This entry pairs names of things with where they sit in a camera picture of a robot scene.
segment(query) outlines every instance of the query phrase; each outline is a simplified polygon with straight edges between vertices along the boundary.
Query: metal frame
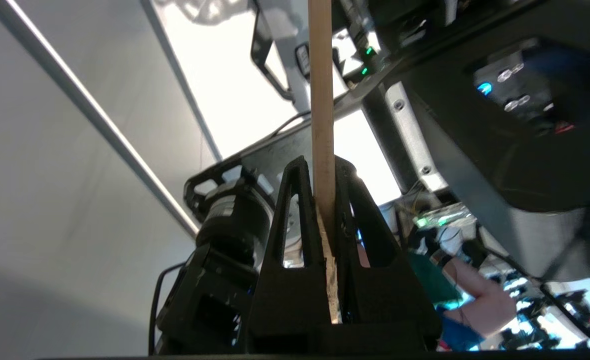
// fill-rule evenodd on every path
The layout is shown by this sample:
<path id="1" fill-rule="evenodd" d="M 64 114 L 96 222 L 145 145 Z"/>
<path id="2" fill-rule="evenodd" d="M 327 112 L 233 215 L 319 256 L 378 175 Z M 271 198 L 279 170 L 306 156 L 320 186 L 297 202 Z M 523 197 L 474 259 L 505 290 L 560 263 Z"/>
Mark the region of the metal frame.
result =
<path id="1" fill-rule="evenodd" d="M 14 0 L 0 0 L 0 22 L 194 240 L 199 231 L 198 223 L 186 214 L 77 75 Z"/>
<path id="2" fill-rule="evenodd" d="M 309 7 L 303 0 L 252 0 L 261 13 L 263 25 L 273 39 L 277 50 L 293 107 L 298 113 L 311 109 L 308 82 L 300 72 L 295 58 L 295 49 L 309 41 Z"/>
<path id="3" fill-rule="evenodd" d="M 275 43 L 271 32 L 268 29 L 265 15 L 259 6 L 257 0 L 251 0 L 250 3 L 253 5 L 255 10 L 255 22 L 253 27 L 253 39 L 251 41 L 251 60 L 253 64 L 261 71 L 263 77 L 270 83 L 273 89 L 279 94 L 279 96 L 291 103 L 295 103 L 295 97 L 290 88 L 284 88 L 282 84 L 275 78 L 273 72 L 268 66 L 266 66 L 266 59 L 268 58 L 271 48 Z"/>
<path id="4" fill-rule="evenodd" d="M 448 188 L 448 184 L 435 167 L 410 104 L 409 96 L 407 96 L 402 83 L 398 82 L 391 86 L 385 96 L 388 109 L 402 137 L 406 152 L 414 165 L 417 178 L 431 192 L 445 190 Z"/>

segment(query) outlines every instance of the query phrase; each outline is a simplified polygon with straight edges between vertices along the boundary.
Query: green led light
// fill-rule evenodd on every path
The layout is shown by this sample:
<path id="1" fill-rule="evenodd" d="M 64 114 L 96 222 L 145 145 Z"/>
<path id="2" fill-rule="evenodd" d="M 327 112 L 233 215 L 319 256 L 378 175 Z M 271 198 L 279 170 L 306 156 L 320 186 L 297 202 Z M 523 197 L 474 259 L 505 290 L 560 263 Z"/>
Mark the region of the green led light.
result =
<path id="1" fill-rule="evenodd" d="M 419 218 L 415 223 L 417 224 L 417 228 L 423 228 L 428 225 L 428 220 L 425 218 Z"/>

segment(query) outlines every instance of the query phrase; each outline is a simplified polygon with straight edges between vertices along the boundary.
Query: screw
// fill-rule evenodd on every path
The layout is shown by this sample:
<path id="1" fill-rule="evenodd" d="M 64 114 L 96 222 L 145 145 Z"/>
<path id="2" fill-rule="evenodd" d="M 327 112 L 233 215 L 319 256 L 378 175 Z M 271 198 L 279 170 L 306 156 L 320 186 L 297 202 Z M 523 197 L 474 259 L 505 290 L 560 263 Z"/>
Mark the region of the screw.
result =
<path id="1" fill-rule="evenodd" d="M 512 73 L 516 74 L 519 73 L 519 71 L 521 71 L 524 68 L 524 63 L 519 63 L 516 64 L 513 68 L 512 68 Z"/>
<path id="2" fill-rule="evenodd" d="M 401 111 L 402 109 L 404 109 L 404 105 L 406 105 L 404 103 L 404 100 L 397 100 L 393 103 L 393 107 L 395 108 L 396 111 Z"/>
<path id="3" fill-rule="evenodd" d="M 503 111 L 505 112 L 512 112 L 516 107 L 520 105 L 520 102 L 517 100 L 512 100 L 506 103 L 503 107 Z"/>
<path id="4" fill-rule="evenodd" d="M 511 77 L 511 75 L 513 75 L 513 71 L 512 70 L 504 70 L 502 71 L 498 76 L 497 76 L 497 82 L 498 83 L 503 83 L 506 80 L 508 80 L 508 78 Z"/>
<path id="5" fill-rule="evenodd" d="M 517 102 L 519 103 L 519 105 L 524 105 L 524 104 L 528 103 L 530 100 L 531 100 L 530 95 L 524 95 L 521 98 L 519 98 L 517 100 Z"/>

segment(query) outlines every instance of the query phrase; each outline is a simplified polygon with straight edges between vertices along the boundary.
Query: wooden stick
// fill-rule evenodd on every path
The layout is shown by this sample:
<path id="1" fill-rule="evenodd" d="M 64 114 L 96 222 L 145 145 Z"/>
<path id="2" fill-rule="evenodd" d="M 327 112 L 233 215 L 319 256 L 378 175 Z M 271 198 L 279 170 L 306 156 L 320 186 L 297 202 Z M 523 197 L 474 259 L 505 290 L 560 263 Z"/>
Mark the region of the wooden stick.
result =
<path id="1" fill-rule="evenodd" d="M 331 0 L 308 0 L 313 196 L 328 242 L 335 240 L 336 169 L 333 137 Z"/>

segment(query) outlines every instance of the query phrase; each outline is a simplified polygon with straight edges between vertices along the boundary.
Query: black cable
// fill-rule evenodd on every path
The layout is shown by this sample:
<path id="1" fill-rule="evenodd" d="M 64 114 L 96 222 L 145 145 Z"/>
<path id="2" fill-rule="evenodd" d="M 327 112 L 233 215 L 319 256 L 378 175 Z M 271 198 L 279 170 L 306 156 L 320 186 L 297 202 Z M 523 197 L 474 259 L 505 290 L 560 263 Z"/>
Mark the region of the black cable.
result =
<path id="1" fill-rule="evenodd" d="M 460 227 L 457 231 L 455 231 L 455 235 L 449 237 L 446 240 L 442 240 L 445 232 L 446 231 L 441 232 L 441 235 L 439 235 L 439 240 L 437 240 L 437 244 L 442 244 L 443 242 L 450 242 L 451 240 L 455 239 L 455 237 L 457 237 L 457 235 L 459 235 L 462 232 L 462 228 Z"/>
<path id="2" fill-rule="evenodd" d="M 453 286 L 456 292 L 459 292 L 459 290 L 457 289 L 459 287 L 459 284 L 457 282 L 457 266 L 453 265 L 453 271 L 455 271 L 455 285 Z M 473 326 L 471 325 L 471 321 L 469 320 L 468 317 L 466 317 L 466 314 L 464 313 L 464 310 L 462 309 L 462 297 L 460 296 L 457 299 L 457 310 L 459 312 L 459 317 L 461 319 L 461 323 L 465 326 L 468 326 L 469 328 L 473 328 Z M 477 346 L 480 346 L 480 344 L 482 344 L 481 341 L 477 342 Z"/>
<path id="3" fill-rule="evenodd" d="M 281 130 L 283 130 L 288 125 L 290 125 L 290 123 L 292 123 L 293 121 L 299 119 L 300 117 L 309 116 L 310 114 L 311 114 L 311 110 L 302 111 L 302 112 L 296 114 L 292 118 L 289 118 L 288 120 L 286 120 L 286 122 L 282 123 L 282 125 L 280 125 L 277 129 L 273 130 L 273 132 L 271 132 L 267 136 L 263 137 L 263 139 L 261 139 L 260 142 L 267 141 L 268 139 L 272 139 L 273 137 L 277 136 L 277 134 L 279 134 L 281 132 Z"/>
<path id="4" fill-rule="evenodd" d="M 481 228 L 481 224 L 480 223 L 475 224 L 475 239 L 478 241 L 478 245 L 480 245 L 483 249 L 485 249 L 484 248 L 484 242 L 482 241 L 482 235 L 481 235 L 481 232 L 480 232 L 480 228 Z M 500 286 L 501 287 L 504 287 L 502 284 L 504 284 L 506 282 L 505 281 L 506 280 L 506 276 L 504 276 L 504 273 L 502 272 L 502 270 L 499 267 L 497 267 L 497 265 L 494 262 L 491 262 L 491 266 L 494 269 L 496 269 L 497 274 L 500 276 L 500 281 L 501 281 Z"/>
<path id="5" fill-rule="evenodd" d="M 503 262 L 505 262 L 506 264 L 510 265 L 513 269 L 515 269 L 517 272 L 519 272 L 525 278 L 527 278 L 529 280 L 538 280 L 540 282 L 542 281 L 540 278 L 529 274 L 524 268 L 522 268 L 519 264 L 517 264 L 517 262 L 515 262 L 515 260 L 513 260 L 510 256 L 504 256 L 501 253 L 499 253 L 498 251 L 495 251 L 495 250 L 493 250 L 491 248 L 487 248 L 487 247 L 485 247 L 485 250 L 488 251 L 490 254 L 492 254 L 494 257 L 496 257 L 496 258 L 502 260 Z M 542 292 L 542 294 L 544 294 L 544 296 L 548 300 L 551 301 L 551 303 L 553 303 L 553 305 L 555 305 L 555 307 L 557 309 L 560 310 L 560 312 L 577 328 L 577 330 L 581 331 L 584 335 L 586 335 L 587 338 L 590 339 L 590 328 L 587 328 L 583 323 L 581 323 L 578 319 L 576 319 L 576 317 L 574 317 L 573 314 L 571 314 L 569 312 L 569 310 L 567 310 L 564 307 L 564 304 L 561 303 L 561 301 L 555 297 L 555 295 L 551 292 L 551 290 L 549 290 L 548 284 L 542 282 L 542 284 L 539 286 L 539 290 Z"/>
<path id="6" fill-rule="evenodd" d="M 180 269 L 187 262 L 188 261 L 183 261 L 179 264 L 175 264 L 162 271 L 157 277 L 157 283 L 155 283 L 155 292 L 153 292 L 153 305 L 150 308 L 150 319 L 148 321 L 148 356 L 153 356 L 153 354 L 155 353 L 155 320 L 158 317 L 158 303 L 160 302 L 160 292 L 162 290 L 162 283 L 164 282 L 164 278 L 165 276 L 167 276 L 168 273 Z"/>

